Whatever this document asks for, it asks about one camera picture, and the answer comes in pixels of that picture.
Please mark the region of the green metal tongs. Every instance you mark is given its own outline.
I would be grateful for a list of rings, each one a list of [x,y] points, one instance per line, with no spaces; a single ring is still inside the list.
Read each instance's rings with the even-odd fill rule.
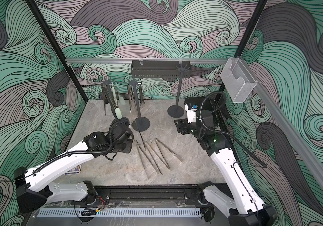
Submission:
[[[121,110],[119,108],[119,104],[125,105],[126,104],[125,99],[121,96],[121,94],[116,89],[116,87],[114,86],[113,83],[111,84],[111,90],[112,90],[113,98],[114,98],[114,102],[115,102],[115,114],[116,114],[116,117],[118,119],[121,119],[122,118],[122,112],[121,112]]]

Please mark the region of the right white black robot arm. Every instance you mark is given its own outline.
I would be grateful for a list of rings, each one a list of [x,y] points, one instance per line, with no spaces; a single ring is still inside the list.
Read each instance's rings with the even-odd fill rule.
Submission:
[[[177,131],[183,135],[193,135],[201,148],[213,160],[220,170],[232,194],[226,195],[216,185],[203,183],[201,190],[206,202],[217,207],[227,218],[231,226],[271,226],[277,219],[277,211],[268,206],[257,195],[227,140],[229,134],[224,131],[215,131],[198,124],[189,123],[187,119],[174,121]]]

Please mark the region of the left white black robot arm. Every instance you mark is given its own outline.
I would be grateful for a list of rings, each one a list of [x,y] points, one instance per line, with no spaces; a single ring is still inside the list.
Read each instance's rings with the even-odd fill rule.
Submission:
[[[30,213],[45,204],[62,201],[73,201],[77,205],[93,204],[97,191],[91,181],[60,184],[54,182],[55,179],[99,156],[130,153],[133,140],[129,119],[122,117],[113,120],[107,132],[93,132],[68,151],[39,166],[16,169],[14,180],[19,211]]]

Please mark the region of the black metal tongs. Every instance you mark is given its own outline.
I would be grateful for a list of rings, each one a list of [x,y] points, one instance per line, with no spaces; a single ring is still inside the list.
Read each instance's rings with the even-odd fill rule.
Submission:
[[[102,91],[103,91],[104,97],[106,98],[107,102],[111,106],[111,111],[113,116],[117,118],[115,114],[115,102],[114,102],[113,93],[111,90],[111,82],[109,80],[105,80],[102,82]]]

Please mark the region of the dark utensil rack stand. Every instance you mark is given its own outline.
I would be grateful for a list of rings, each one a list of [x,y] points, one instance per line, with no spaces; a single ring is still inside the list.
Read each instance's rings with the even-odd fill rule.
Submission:
[[[101,84],[105,114],[106,104],[109,104],[115,119],[121,119],[122,112],[119,108],[119,104],[125,105],[125,99],[121,96],[120,92],[116,89],[115,85],[110,80],[102,81]]]
[[[134,80],[129,81],[129,86],[131,87],[131,90],[132,90],[132,96],[133,96],[133,100],[138,114],[138,117],[132,123],[132,127],[136,131],[143,132],[149,129],[150,120],[141,115],[137,85],[138,85],[137,81],[134,81]]]
[[[191,65],[189,63],[183,65],[181,63],[179,66],[177,66],[177,70],[179,71],[177,98],[176,98],[175,105],[170,106],[167,110],[168,115],[172,118],[180,118],[184,115],[183,108],[181,106],[179,106],[179,99],[180,99],[183,78],[190,77]]]

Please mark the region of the clear metal tongs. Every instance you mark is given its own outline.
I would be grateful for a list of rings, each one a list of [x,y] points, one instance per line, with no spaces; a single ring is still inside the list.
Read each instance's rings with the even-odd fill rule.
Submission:
[[[144,94],[143,94],[141,82],[138,83],[138,87],[139,87],[139,105],[143,106],[145,104],[145,101],[144,101]]]

